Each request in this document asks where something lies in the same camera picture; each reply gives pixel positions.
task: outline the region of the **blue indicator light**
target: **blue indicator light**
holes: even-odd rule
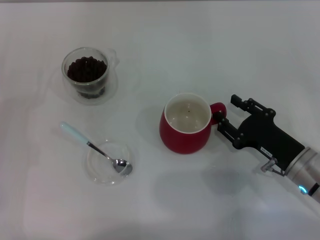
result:
[[[301,185],[299,186],[299,189],[301,190],[302,194],[307,194],[308,193],[308,191]]]

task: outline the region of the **red mug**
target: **red mug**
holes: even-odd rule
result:
[[[177,94],[162,112],[159,131],[164,145],[179,154],[200,150],[209,139],[211,126],[217,124],[212,114],[219,111],[227,116],[226,106],[221,102],[209,105],[194,93]]]

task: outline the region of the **small glass dish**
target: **small glass dish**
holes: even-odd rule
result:
[[[102,51],[92,47],[81,47],[70,52],[63,60],[61,70],[63,74],[63,83],[68,94],[81,104],[85,105],[97,105],[102,102],[103,98],[107,94],[107,82],[109,80],[109,73],[111,68],[115,66],[113,62],[117,59],[116,52],[111,60]],[[106,70],[101,77],[90,82],[77,82],[68,77],[67,72],[69,66],[77,59],[82,57],[93,57],[98,61],[104,61],[106,64]]]
[[[126,144],[106,140],[102,144],[98,144],[97,147],[113,159],[126,160],[134,168],[132,154]],[[83,163],[83,168],[86,175],[97,184],[116,185],[128,176],[125,174],[126,168],[118,173],[110,160],[92,148],[88,151]]]

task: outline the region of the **spoon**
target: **spoon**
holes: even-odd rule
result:
[[[70,126],[68,123],[62,121],[60,122],[60,128],[67,134],[70,134],[75,139],[77,139],[80,143],[88,145],[90,148],[94,149],[98,153],[105,156],[107,159],[109,159],[112,162],[113,168],[116,170],[117,173],[121,173],[121,175],[129,175],[133,167],[132,165],[123,159],[113,159],[108,156],[105,152],[101,151],[98,147],[96,147],[90,140],[84,136],[81,132],[79,132],[74,127]]]

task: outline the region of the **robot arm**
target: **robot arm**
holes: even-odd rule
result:
[[[236,149],[251,147],[257,149],[269,161],[261,168],[287,176],[301,190],[320,203],[320,156],[310,147],[278,128],[274,123],[276,112],[266,108],[252,98],[242,101],[232,95],[231,103],[251,115],[236,129],[221,112],[213,113],[217,120],[217,130],[221,132]],[[281,172],[273,169],[277,165]]]

